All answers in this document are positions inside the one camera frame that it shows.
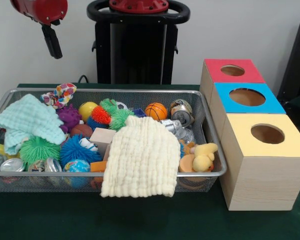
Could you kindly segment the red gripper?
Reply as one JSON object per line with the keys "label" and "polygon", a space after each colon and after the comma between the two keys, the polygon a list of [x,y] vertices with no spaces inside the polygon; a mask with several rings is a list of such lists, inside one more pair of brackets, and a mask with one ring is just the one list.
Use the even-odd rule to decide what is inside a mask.
{"label": "red gripper", "polygon": [[48,51],[55,59],[63,57],[56,32],[50,27],[59,25],[68,11],[67,0],[10,0],[16,11],[42,24],[41,29],[44,35]]}

